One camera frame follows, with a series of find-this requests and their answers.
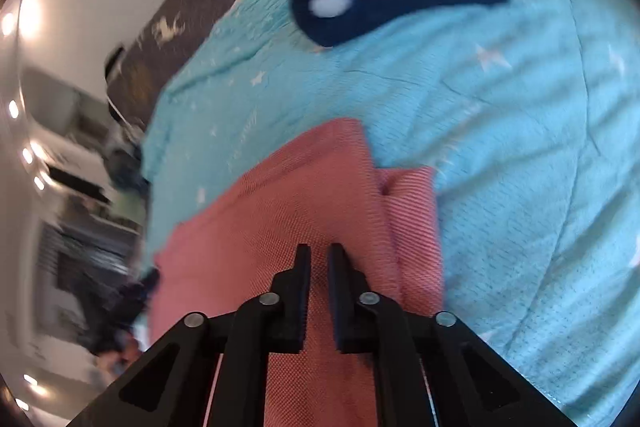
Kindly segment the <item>light blue star quilt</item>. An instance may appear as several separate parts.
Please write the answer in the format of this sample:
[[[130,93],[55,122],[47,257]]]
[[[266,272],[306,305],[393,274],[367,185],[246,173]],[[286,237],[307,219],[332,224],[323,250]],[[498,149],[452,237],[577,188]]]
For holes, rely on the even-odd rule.
[[[447,306],[581,426],[639,379],[639,5],[417,12],[334,49],[241,0],[160,97],[145,260],[297,135],[359,119],[380,167],[431,166]]]

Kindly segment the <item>pink knit shirt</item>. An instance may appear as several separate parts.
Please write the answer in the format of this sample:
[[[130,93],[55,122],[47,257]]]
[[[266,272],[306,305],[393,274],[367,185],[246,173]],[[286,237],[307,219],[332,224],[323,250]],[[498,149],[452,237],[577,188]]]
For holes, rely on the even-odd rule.
[[[335,348],[328,251],[344,246],[370,287],[421,315],[444,302],[433,170],[378,168],[358,121],[335,119],[282,146],[198,215],[156,256],[149,309],[158,339],[192,311],[234,311],[311,249],[305,346],[268,364],[269,426],[372,426],[374,380],[360,355]]]

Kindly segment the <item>grey clothes pile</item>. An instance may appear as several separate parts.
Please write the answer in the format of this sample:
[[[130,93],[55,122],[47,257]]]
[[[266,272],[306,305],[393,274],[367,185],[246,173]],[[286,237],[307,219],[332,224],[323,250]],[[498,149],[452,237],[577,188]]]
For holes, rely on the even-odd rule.
[[[117,190],[148,197],[150,184],[142,174],[142,150],[139,145],[116,145],[110,148],[103,158],[103,164]]]

